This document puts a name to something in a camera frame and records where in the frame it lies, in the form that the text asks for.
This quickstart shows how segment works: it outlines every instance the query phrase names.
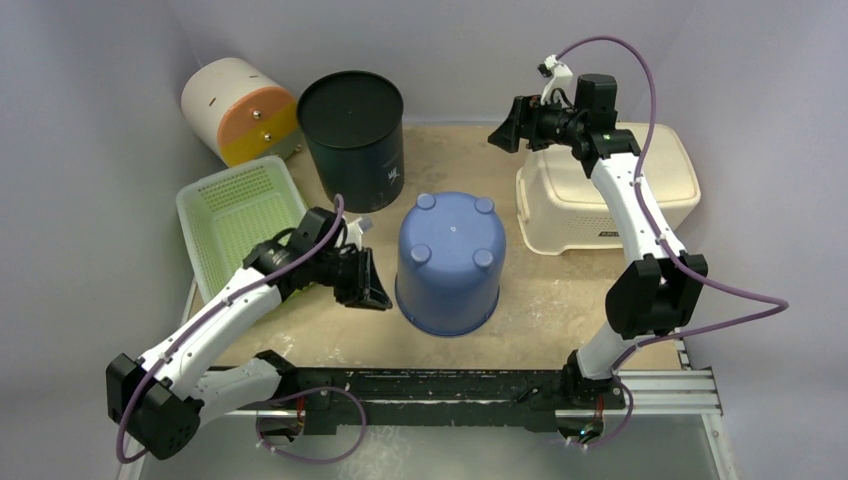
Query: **gray wall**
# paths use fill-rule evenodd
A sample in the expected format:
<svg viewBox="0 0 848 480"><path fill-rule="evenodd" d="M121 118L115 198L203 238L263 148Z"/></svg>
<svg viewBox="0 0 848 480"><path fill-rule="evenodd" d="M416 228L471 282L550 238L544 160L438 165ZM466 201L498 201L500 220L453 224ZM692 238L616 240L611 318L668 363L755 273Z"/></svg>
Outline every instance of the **gray wall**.
<svg viewBox="0 0 848 480"><path fill-rule="evenodd" d="M174 198L219 165L197 62L165 0L0 4L0 478L111 478L103 372L179 321Z"/></svg>
<svg viewBox="0 0 848 480"><path fill-rule="evenodd" d="M695 363L715 368L743 478L848 469L846 20L838 0L699 1L657 68L659 117L704 192L687 246L714 278L792 304L688 341ZM754 308L707 291L693 323Z"/></svg>
<svg viewBox="0 0 848 480"><path fill-rule="evenodd" d="M515 95L538 93L544 57L589 35L629 39L665 57L694 0L171 0L201 62L234 55L301 93L321 76L371 70L395 82L407 121L503 121ZM616 75L627 114L647 88L609 46L569 55L574 71Z"/></svg>

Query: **table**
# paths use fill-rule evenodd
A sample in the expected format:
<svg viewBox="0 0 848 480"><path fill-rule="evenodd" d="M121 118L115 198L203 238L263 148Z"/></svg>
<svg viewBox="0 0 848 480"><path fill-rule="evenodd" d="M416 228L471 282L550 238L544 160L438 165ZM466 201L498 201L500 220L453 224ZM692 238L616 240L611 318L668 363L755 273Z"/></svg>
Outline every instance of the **table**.
<svg viewBox="0 0 848 480"><path fill-rule="evenodd" d="M463 191L491 197L507 236L500 300L478 330L439 338L413 327L395 306L388 312L347 309L332 290L313 287L287 300L233 343L216 362L239 365L273 349L298 366L558 369L605 321L604 297L624 270L621 250L569 251L542 256L528 250L515 206L515 174L524 154L486 143L492 127L405 127L406 179L390 206L370 214L365 236L380 279L394 301L397 235L421 193ZM307 205L331 208L308 151L286 160ZM348 220L356 218L347 215ZM191 314L202 306L195 294ZM627 369L680 369L673 342L646 347Z"/></svg>

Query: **yellow stripe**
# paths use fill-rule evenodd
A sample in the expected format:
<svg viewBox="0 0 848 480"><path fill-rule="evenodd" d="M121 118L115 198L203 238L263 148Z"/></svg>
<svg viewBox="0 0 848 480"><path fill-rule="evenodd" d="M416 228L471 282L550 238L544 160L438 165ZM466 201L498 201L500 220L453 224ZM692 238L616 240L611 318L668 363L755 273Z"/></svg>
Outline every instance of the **yellow stripe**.
<svg viewBox="0 0 848 480"><path fill-rule="evenodd" d="M297 103L292 102L282 110L271 115L266 121L252 128L227 145L221 145L221 158L229 167L235 167L248 160L257 158L271 145L286 138L297 128L295 111ZM271 134L271 140L265 140L265 134Z"/></svg>

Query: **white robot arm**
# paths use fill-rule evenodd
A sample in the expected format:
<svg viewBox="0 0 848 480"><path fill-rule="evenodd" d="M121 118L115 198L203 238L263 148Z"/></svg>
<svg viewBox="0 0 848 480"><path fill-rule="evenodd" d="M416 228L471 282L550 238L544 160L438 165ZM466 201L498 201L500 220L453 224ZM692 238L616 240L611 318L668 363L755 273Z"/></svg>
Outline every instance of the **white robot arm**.
<svg viewBox="0 0 848 480"><path fill-rule="evenodd" d="M692 270L707 274L701 255L689 255L671 231L644 176L634 179L641 152L629 130L616 128L616 82L609 75L578 77L574 104L554 102L551 93L571 78L556 57L548 57L539 71L550 81L542 95L515 97L506 121L489 136L489 143L518 151L522 139L533 151L550 145L571 146L572 158L604 198L624 246L627 270L607 293L605 323L585 346L572 353L566 376L579 396L597 394L608 387L617 362L631 347L685 326L702 285L677 270L659 245L636 197L641 187L645 206L658 223L662 238Z"/></svg>
<svg viewBox="0 0 848 480"><path fill-rule="evenodd" d="M335 217L309 210L297 229L257 245L224 289L173 335L137 360L116 357L106 369L106 393L109 416L121 430L166 459L210 420L276 398L294 367L274 352L226 371L207 370L250 325L310 284L333 287L336 301L347 307L391 308L371 249L346 238L335 246L340 232L348 233L344 220L333 231Z"/></svg>

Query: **black metal bar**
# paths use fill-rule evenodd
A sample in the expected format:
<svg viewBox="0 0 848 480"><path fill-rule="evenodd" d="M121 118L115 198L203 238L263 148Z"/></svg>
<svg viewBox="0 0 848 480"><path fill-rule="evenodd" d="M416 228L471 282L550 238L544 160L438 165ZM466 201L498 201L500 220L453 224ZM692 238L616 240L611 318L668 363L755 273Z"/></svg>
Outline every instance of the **black metal bar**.
<svg viewBox="0 0 848 480"><path fill-rule="evenodd" d="M365 408L369 425L514 426L557 431L557 410L593 410L596 397L575 400L563 392L561 370L429 370L297 368L285 392L322 385L344 388ZM624 408L621 395L603 394L606 409ZM274 408L295 408L294 402ZM306 401L308 435L334 434L358 425L359 413L344 395Z"/></svg>

